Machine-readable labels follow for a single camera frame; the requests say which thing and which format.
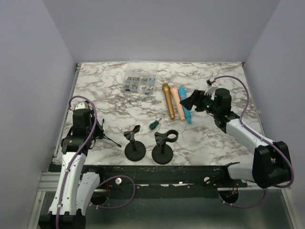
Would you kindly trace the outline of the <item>pink microphone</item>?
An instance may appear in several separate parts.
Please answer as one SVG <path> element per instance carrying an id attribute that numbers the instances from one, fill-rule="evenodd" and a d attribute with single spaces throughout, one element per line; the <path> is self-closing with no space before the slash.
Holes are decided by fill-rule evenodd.
<path id="1" fill-rule="evenodd" d="M 179 97 L 179 94 L 178 94 L 178 88 L 175 85 L 171 85 L 170 86 L 170 91 L 171 91 L 171 94 L 174 98 L 179 118 L 180 118 L 181 121 L 184 121 L 185 120 L 185 115 L 184 115 L 183 107 L 180 104 L 180 97 Z"/>

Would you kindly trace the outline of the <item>gold microphone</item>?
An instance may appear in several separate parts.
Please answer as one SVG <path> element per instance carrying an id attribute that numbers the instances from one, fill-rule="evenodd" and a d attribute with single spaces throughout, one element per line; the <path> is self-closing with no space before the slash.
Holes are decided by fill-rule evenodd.
<path id="1" fill-rule="evenodd" d="M 173 120 L 173 119 L 175 119 L 175 113 L 174 113 L 172 99 L 171 99 L 170 87 L 167 83 L 164 83 L 162 85 L 162 91 L 163 91 L 164 96 L 165 96 L 165 101 L 166 101 L 169 116 Z"/>

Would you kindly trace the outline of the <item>black round-base mic stand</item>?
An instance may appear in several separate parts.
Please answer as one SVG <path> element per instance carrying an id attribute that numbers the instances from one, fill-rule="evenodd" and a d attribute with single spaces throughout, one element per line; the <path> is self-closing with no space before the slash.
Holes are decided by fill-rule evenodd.
<path id="1" fill-rule="evenodd" d="M 166 165 L 173 158 L 173 150 L 167 143 L 174 143 L 178 140 L 179 133 L 176 130 L 169 130 L 166 133 L 154 133 L 156 146 L 152 150 L 153 160 L 160 165 Z"/>

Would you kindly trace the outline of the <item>black tripod mic stand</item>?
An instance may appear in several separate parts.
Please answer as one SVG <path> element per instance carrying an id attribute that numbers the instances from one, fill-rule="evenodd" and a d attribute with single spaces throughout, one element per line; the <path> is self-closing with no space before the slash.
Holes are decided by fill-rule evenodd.
<path id="1" fill-rule="evenodd" d="M 91 130 L 92 130 L 92 127 L 93 127 L 93 124 L 94 124 L 94 120 L 96 118 L 95 116 L 95 111 L 93 109 L 93 107 L 90 107 L 90 111 L 88 113 L 88 130 L 87 130 L 87 134 L 89 135 Z M 120 144 L 116 143 L 114 140 L 110 139 L 106 134 L 105 134 L 105 130 L 103 128 L 103 124 L 104 124 L 104 119 L 102 120 L 102 123 L 100 124 L 99 121 L 97 120 L 97 123 L 96 123 L 96 126 L 95 126 L 95 129 L 91 135 L 91 137 L 89 137 L 89 140 L 87 141 L 86 143 L 86 146 L 88 149 L 92 149 L 94 146 L 92 146 L 92 141 L 95 143 L 96 140 L 102 140 L 102 139 L 106 139 L 106 140 L 109 140 L 113 143 L 115 143 L 118 147 L 121 147 Z"/>

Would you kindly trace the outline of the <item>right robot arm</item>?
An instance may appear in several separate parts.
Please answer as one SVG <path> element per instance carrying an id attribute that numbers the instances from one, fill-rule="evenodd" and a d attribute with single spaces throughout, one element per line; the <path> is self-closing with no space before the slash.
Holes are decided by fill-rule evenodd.
<path id="1" fill-rule="evenodd" d="M 240 117 L 231 110 L 231 101 L 229 90 L 218 88 L 214 95 L 194 90 L 192 95 L 180 102 L 187 110 L 194 108 L 197 112 L 210 113 L 218 128 L 234 137 L 254 155 L 251 164 L 229 164 L 227 171 L 219 175 L 220 183 L 230 187 L 240 179 L 267 188 L 290 181 L 292 174 L 288 165 L 287 145 L 282 141 L 266 139 L 246 124 L 241 124 Z"/>

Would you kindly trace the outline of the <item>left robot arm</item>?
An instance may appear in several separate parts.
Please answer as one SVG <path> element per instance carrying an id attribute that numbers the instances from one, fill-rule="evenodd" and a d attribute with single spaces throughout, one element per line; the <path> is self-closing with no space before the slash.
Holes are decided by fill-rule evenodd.
<path id="1" fill-rule="evenodd" d="M 40 215 L 42 229 L 83 229 L 85 213 L 95 188 L 105 185 L 106 177 L 100 172 L 82 173 L 88 150 L 94 118 L 89 109 L 75 110 L 72 115 L 72 135 L 61 141 L 62 166 L 58 187 L 46 215 Z"/>

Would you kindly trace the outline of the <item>clear screw organizer box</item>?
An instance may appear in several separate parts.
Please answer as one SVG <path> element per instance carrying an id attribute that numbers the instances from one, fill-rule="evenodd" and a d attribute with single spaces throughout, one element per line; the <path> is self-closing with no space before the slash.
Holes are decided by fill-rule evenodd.
<path id="1" fill-rule="evenodd" d="M 124 93 L 152 94 L 157 81 L 158 65 L 158 62 L 128 62 L 122 91 Z"/>

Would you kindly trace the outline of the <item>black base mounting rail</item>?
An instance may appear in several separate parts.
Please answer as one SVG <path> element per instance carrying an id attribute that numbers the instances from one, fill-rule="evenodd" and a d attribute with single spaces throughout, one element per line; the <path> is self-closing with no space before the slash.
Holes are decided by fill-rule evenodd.
<path id="1" fill-rule="evenodd" d="M 233 180 L 226 166 L 138 166 L 138 165 L 85 165 L 81 173 L 95 172 L 100 181 L 119 176 L 120 185 L 113 180 L 109 188 L 111 199 L 135 198 L 218 198 L 220 190 L 249 189 L 254 183 Z"/>

